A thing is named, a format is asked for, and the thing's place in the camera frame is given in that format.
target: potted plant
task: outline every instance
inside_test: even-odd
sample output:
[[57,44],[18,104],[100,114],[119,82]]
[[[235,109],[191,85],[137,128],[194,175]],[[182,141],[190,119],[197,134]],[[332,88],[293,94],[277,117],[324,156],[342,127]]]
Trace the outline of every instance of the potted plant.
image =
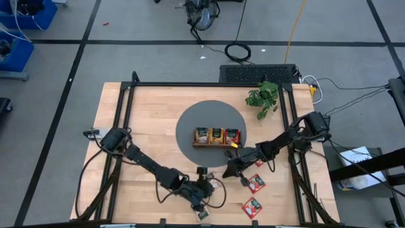
[[278,86],[271,82],[260,82],[259,89],[249,91],[249,97],[245,99],[246,104],[253,107],[263,107],[258,113],[258,120],[266,117],[268,111],[277,110]]

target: wooden table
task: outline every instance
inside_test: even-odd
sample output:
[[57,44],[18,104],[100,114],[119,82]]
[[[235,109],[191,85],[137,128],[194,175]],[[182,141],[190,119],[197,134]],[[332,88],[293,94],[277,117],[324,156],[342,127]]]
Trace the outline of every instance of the wooden table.
[[[120,83],[105,83],[101,94],[94,127],[111,128],[115,115]],[[188,160],[179,150],[175,138],[176,124],[181,114],[191,105],[205,100],[218,100],[232,105],[243,116],[247,128],[245,146],[271,140],[284,131],[280,108],[258,122],[257,108],[247,106],[245,98],[248,87],[136,87],[132,104],[129,127],[132,129],[134,143],[160,165],[177,168],[197,179],[197,165]],[[294,84],[294,98],[298,116],[313,111],[313,105],[307,85]],[[287,113],[291,123],[290,104],[285,93]],[[121,114],[122,126],[126,98]],[[87,161],[98,151],[94,142],[89,143],[85,157]],[[323,154],[320,143],[313,143],[313,151]],[[256,216],[261,225],[298,225],[296,200],[290,165],[287,161],[287,148],[283,148],[275,158],[276,171],[271,173],[266,164],[260,167],[249,167],[244,174],[251,177],[259,174],[266,187],[257,192],[254,197],[262,204],[263,209]],[[93,200],[99,190],[106,155],[99,155],[87,167],[82,181],[79,199],[79,211]],[[339,221],[332,185],[328,176],[325,159],[314,153],[306,154],[311,184],[317,184],[318,199],[333,219]],[[226,166],[209,168],[220,178]],[[242,211],[242,205],[252,197],[247,187],[242,187],[239,178],[231,177],[223,180],[227,189],[227,202],[219,209],[209,208],[211,215],[203,220],[204,224],[233,224],[249,225],[251,219]],[[161,198],[168,193],[159,187]],[[104,205],[108,204],[109,193]],[[223,200],[222,189],[217,189],[211,197],[212,205],[219,205]],[[309,210],[303,196],[306,220]],[[103,208],[102,218],[106,216],[107,206]],[[123,164],[116,197],[113,222],[116,223],[159,223],[160,218],[167,219],[168,224],[199,224],[195,214],[190,209],[190,203],[179,196],[170,196],[163,204],[156,199],[155,178],[142,167]]]

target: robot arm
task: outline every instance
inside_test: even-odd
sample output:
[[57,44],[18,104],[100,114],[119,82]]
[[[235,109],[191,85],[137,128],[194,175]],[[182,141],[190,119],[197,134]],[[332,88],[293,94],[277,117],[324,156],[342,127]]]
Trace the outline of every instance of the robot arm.
[[130,144],[125,151],[125,156],[155,175],[156,180],[162,187],[190,201],[193,210],[198,212],[204,210],[202,199],[210,197],[214,190],[209,180],[204,176],[207,174],[207,168],[198,167],[198,180],[190,181],[188,176],[180,171],[174,168],[162,167],[134,144]]
[[[302,121],[304,121],[305,127],[300,126]],[[272,141],[259,142],[255,148],[238,149],[236,155],[228,152],[230,159],[222,177],[241,177],[242,185],[246,186],[248,181],[242,172],[257,160],[264,162],[273,160],[279,154],[280,149],[290,143],[293,144],[295,150],[307,151],[311,149],[311,141],[321,138],[327,140],[329,137],[329,127],[323,119],[322,114],[313,111],[299,117],[290,125],[288,130],[281,133]]]

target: red snack packet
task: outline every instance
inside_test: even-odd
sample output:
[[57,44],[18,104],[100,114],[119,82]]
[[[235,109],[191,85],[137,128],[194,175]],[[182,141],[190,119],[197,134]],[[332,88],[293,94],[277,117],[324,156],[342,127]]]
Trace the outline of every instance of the red snack packet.
[[255,198],[250,198],[245,205],[243,205],[242,210],[249,216],[250,219],[253,219],[260,211],[263,209],[260,203]]
[[225,130],[225,144],[238,144],[240,142],[240,131],[238,129]]
[[255,164],[260,167],[262,164],[264,164],[264,161],[262,160],[258,160],[257,162],[255,162]]
[[258,174],[255,174],[253,177],[249,179],[248,188],[252,191],[253,194],[258,192],[265,186],[266,186],[265,182],[259,177]]

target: black floor tape line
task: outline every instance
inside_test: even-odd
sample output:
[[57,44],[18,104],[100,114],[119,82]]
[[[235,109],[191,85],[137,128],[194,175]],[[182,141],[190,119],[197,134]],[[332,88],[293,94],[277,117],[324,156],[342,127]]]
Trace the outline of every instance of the black floor tape line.
[[31,181],[30,181],[30,184],[28,185],[27,192],[25,193],[20,210],[18,211],[14,226],[22,226],[24,224],[25,217],[27,216],[28,209],[30,208],[30,204],[31,204],[32,198],[34,197],[35,190],[37,189],[39,178],[41,177],[42,170],[44,169],[46,158],[49,154],[49,149],[51,149],[51,145],[52,145],[53,139],[55,137],[56,129],[58,128],[58,124],[61,119],[63,109],[65,108],[65,104],[66,104],[66,101],[69,96],[70,88],[72,87],[73,80],[75,78],[80,60],[82,59],[85,43],[86,43],[87,39],[89,38],[90,31],[91,31],[91,28],[94,23],[94,19],[96,18],[98,9],[100,7],[100,3],[101,3],[101,0],[97,0],[96,3],[94,4],[89,22],[87,24],[86,30],[83,35],[82,42],[80,43],[75,60],[73,61],[73,65],[70,70],[69,77],[66,80],[65,88],[63,89],[61,99],[60,99],[58,107],[56,109],[56,113],[52,119],[51,127],[49,128],[48,134],[45,139],[44,146],[42,147],[42,151],[40,152],[40,156],[39,156],[37,165],[35,166],[35,170],[34,170],[34,173],[32,174]]
[[385,43],[387,44],[387,47],[388,47],[388,50],[390,52],[392,61],[394,61],[394,64],[395,64],[395,66],[396,66],[396,68],[398,70],[399,75],[405,75],[405,70],[404,70],[404,67],[402,65],[402,62],[399,59],[398,54],[395,51],[395,48],[391,43],[390,37],[388,36],[388,33],[387,33],[387,31],[386,31],[386,29],[385,29],[385,27],[384,27],[384,25],[383,25],[383,23],[381,21],[381,18],[377,13],[377,10],[376,10],[376,8],[374,6],[373,1],[372,0],[367,0],[367,5],[370,8],[371,14],[374,17],[375,23],[377,24],[378,29],[380,30],[381,35],[382,35]]
[[[81,44],[81,40],[32,40],[34,44]],[[227,45],[233,41],[204,41],[207,45]],[[249,46],[286,46],[288,41],[238,41]],[[125,41],[125,40],[88,40],[85,44],[104,45],[200,45],[197,41]],[[395,47],[405,47],[405,42],[392,43]],[[307,47],[385,47],[386,42],[334,42],[334,41],[292,41],[291,46]]]

